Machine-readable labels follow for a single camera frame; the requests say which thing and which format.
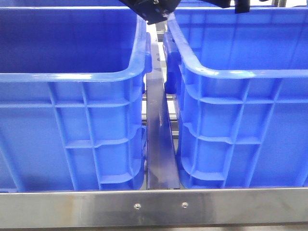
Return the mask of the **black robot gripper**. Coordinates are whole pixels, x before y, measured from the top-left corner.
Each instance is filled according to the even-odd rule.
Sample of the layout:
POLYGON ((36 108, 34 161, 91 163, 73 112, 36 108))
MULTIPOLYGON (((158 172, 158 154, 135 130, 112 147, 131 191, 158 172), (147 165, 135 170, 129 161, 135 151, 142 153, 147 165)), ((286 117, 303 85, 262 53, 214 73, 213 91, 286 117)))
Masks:
MULTIPOLYGON (((180 0, 120 0, 149 25, 166 21, 179 5, 180 0)), ((220 8, 229 8, 230 0, 205 0, 220 8)))

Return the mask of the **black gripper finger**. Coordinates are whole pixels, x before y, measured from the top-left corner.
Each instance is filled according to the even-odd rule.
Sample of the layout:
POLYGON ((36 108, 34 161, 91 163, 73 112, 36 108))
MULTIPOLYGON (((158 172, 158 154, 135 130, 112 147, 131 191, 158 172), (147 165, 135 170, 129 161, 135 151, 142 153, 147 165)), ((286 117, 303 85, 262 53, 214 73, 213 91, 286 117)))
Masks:
POLYGON ((250 11, 250 0, 235 0, 235 13, 247 13, 250 11))

